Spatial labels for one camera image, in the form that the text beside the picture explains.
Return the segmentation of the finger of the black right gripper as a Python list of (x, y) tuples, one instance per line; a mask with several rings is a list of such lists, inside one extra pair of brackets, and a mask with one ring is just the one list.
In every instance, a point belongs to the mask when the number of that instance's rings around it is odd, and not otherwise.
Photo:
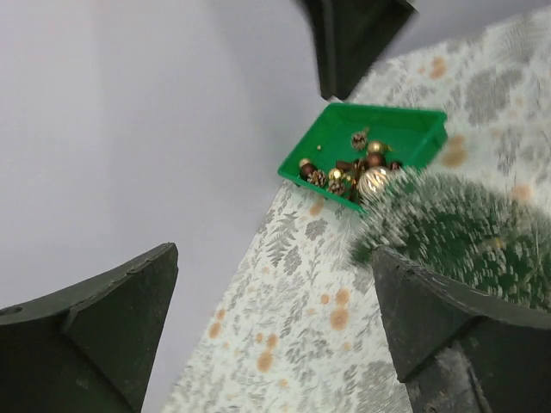
[(319, 93), (346, 100), (417, 14), (403, 0), (301, 0), (317, 61)]

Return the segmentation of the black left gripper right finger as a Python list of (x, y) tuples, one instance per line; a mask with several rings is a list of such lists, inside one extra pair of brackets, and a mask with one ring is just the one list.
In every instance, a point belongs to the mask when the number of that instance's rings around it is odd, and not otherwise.
[(375, 250), (372, 269), (413, 411), (550, 410), (549, 314), (481, 293), (388, 247)]

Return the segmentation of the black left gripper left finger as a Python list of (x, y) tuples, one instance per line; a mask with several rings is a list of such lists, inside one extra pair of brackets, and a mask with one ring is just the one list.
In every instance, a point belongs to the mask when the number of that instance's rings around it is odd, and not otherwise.
[(176, 285), (178, 250), (1, 310), (3, 412), (140, 412)]

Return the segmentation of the small green christmas tree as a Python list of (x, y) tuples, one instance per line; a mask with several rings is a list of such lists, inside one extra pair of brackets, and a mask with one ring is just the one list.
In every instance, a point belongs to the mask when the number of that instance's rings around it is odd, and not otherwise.
[(350, 261), (387, 246), (424, 268), (530, 309), (550, 310), (550, 215), (481, 182), (405, 169), (363, 201)]

